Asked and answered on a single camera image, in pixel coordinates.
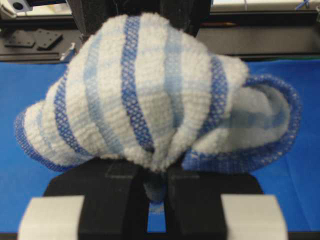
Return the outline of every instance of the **black metal bracket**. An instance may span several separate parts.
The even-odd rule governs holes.
[[[221,194],[263,194],[249,174],[226,175],[171,167],[164,202],[171,239],[227,239]]]
[[[143,169],[127,161],[92,159],[55,177],[44,196],[84,196],[79,240],[143,239],[149,200]]]
[[[157,12],[174,27],[195,36],[211,9],[210,0],[69,0],[68,3],[84,42],[108,18],[143,12]]]

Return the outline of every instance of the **crumpled cloth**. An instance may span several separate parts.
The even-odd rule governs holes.
[[[15,135],[54,171],[94,157],[153,172],[246,173],[285,154],[301,118],[297,92],[252,76],[153,14],[109,19],[43,101],[22,112]]]

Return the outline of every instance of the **towel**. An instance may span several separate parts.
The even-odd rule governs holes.
[[[144,13],[105,22],[14,126],[24,152],[54,171],[99,157],[155,173],[179,160],[185,170],[234,174],[289,151],[300,118],[289,84],[250,75],[240,59]]]

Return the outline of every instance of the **blue stripe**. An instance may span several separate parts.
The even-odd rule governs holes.
[[[85,157],[93,157],[90,153],[87,152],[87,150],[85,150],[82,146],[79,145],[70,127],[66,110],[66,75],[67,72],[61,79],[54,97],[54,114],[56,127],[61,138],[76,153],[81,154]]]
[[[290,107],[290,121],[283,136],[279,140],[263,146],[218,154],[197,152],[191,149],[185,154],[182,162],[183,169],[226,174],[247,173],[274,162],[290,150],[301,122],[302,104],[298,93],[291,85],[271,75],[251,76],[244,86],[253,87],[256,85],[275,88],[287,100]]]
[[[178,128],[184,119],[182,101],[182,33],[168,26],[168,36],[165,43],[164,90],[168,93],[173,110],[173,127]]]
[[[111,150],[111,153],[120,154],[123,153],[123,146],[117,139],[117,136],[114,134],[111,127],[105,123],[103,110],[101,107],[101,101],[99,98],[97,81],[97,62],[99,60],[101,40],[102,33],[100,31],[89,48],[89,54],[87,57],[83,75],[83,81],[85,84],[85,94],[88,102],[88,111],[90,119],[99,129],[99,132],[103,137],[105,144]]]
[[[33,145],[29,142],[27,138],[25,130],[25,115],[26,111],[20,113],[16,117],[14,122],[16,140],[25,152],[25,154],[27,154],[30,158],[40,162],[41,164],[45,165],[47,168],[53,171],[64,172],[73,168],[74,166],[61,166],[54,164],[53,162],[41,156],[41,154],[33,147]]]
[[[208,116],[199,131],[199,137],[217,127],[221,121],[227,105],[228,83],[221,61],[215,56],[211,57],[211,104]]]
[[[125,43],[121,58],[122,104],[130,118],[135,138],[147,152],[154,152],[154,142],[144,118],[136,91],[135,61],[138,51],[140,17],[128,17],[124,25]]]

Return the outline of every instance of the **blue surface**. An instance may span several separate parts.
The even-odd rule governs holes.
[[[290,231],[320,231],[320,60],[249,63],[252,74],[269,73],[291,83],[303,102],[301,130],[292,150],[252,174],[275,194]],[[16,232],[31,197],[41,196],[57,176],[24,155],[13,123],[19,112],[43,99],[63,75],[64,64],[0,63],[0,232]],[[151,213],[148,229],[164,231],[164,216]]]

